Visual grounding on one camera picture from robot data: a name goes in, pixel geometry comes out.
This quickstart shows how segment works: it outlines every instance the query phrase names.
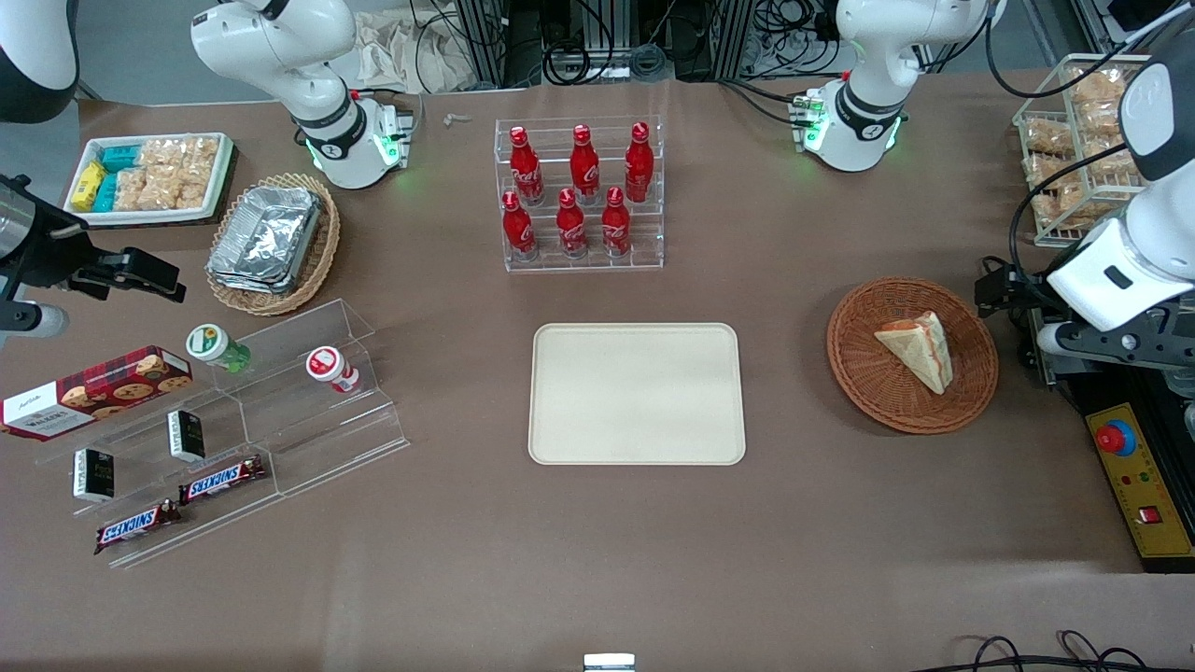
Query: red cap bottle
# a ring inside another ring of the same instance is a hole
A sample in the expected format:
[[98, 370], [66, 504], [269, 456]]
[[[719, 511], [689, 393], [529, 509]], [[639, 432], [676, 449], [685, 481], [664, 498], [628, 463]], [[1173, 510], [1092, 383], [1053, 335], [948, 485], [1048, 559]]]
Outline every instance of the red cap bottle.
[[535, 232], [531, 227], [531, 215], [522, 209], [519, 203], [519, 195], [507, 191], [502, 195], [502, 230], [510, 242], [510, 251], [515, 261], [531, 262], [539, 256], [539, 246], [535, 244]]
[[577, 207], [577, 195], [572, 189], [560, 189], [560, 209], [556, 213], [556, 226], [560, 230], [560, 249], [570, 259], [581, 259], [589, 253], [586, 240], [586, 214]]
[[544, 202], [544, 175], [539, 169], [539, 155], [527, 140], [527, 129], [516, 126], [510, 129], [510, 172], [515, 177], [519, 195], [529, 207]]
[[601, 213], [601, 239], [606, 253], [619, 258], [631, 251], [631, 213], [623, 204], [623, 190], [611, 187], [606, 191], [606, 209]]
[[648, 200], [656, 157], [648, 145], [648, 124], [639, 121], [631, 127], [631, 146], [626, 149], [626, 198], [632, 203]]
[[572, 128], [572, 155], [569, 157], [569, 169], [572, 171], [572, 187], [577, 190], [577, 202], [592, 206], [598, 202], [601, 181], [598, 176], [598, 152], [590, 143], [592, 134], [586, 124]]

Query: red button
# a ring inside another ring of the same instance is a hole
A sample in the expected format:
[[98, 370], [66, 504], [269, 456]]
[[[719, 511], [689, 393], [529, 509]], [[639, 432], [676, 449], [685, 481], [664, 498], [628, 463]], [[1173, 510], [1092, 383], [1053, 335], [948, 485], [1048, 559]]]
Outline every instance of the red button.
[[1156, 506], [1142, 506], [1136, 509], [1136, 518], [1145, 525], [1157, 525], [1162, 523], [1162, 514]]
[[1119, 453], [1124, 450], [1124, 433], [1111, 424], [1104, 424], [1096, 429], [1096, 445], [1105, 453]]

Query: aluminum foil container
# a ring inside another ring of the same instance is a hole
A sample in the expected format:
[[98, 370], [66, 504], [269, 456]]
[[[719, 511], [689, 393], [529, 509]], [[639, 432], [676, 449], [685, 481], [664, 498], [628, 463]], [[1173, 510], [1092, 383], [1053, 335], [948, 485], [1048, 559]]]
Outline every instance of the aluminum foil container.
[[226, 287], [290, 292], [314, 237], [320, 206], [318, 195], [301, 188], [251, 189], [233, 210], [207, 271]]

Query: bottle cap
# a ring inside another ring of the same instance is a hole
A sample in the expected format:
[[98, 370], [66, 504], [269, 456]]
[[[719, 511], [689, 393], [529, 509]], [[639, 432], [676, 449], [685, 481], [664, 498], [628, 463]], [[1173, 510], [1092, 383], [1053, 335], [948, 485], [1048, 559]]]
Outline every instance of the bottle cap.
[[200, 361], [213, 361], [228, 349], [228, 332], [215, 324], [201, 324], [186, 337], [186, 354]]
[[307, 373], [320, 383], [336, 380], [344, 368], [344, 355], [331, 346], [315, 348], [307, 355]]

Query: wicker basket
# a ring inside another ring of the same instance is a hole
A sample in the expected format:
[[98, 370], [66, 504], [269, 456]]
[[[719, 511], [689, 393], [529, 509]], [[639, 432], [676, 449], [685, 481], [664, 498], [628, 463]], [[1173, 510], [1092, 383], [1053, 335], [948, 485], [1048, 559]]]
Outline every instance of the wicker basket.
[[[955, 379], [934, 395], [874, 334], [933, 311], [946, 332]], [[881, 277], [856, 287], [834, 308], [826, 335], [834, 378], [863, 413], [911, 434], [943, 434], [979, 417], [995, 393], [999, 366], [987, 326], [945, 287], [915, 277]]]
[[[276, 175], [266, 177], [253, 187], [301, 187], [318, 194], [323, 200], [323, 208], [317, 221], [318, 228], [311, 240], [311, 248], [307, 250], [307, 258], [299, 274], [299, 282], [289, 294], [268, 294], [225, 287], [217, 283], [212, 274], [208, 274], [208, 286], [212, 287], [216, 299], [228, 307], [262, 317], [288, 313], [310, 301], [324, 280], [327, 279], [327, 271], [332, 268], [332, 257], [336, 256], [336, 245], [341, 242], [341, 215], [336, 212], [336, 203], [332, 201], [332, 195], [327, 193], [327, 188], [306, 175]], [[232, 219], [232, 213], [240, 204], [245, 194], [249, 194], [249, 189], [243, 191], [225, 212], [215, 239], [212, 242], [213, 250], [220, 244], [225, 230], [228, 228], [228, 220]]]

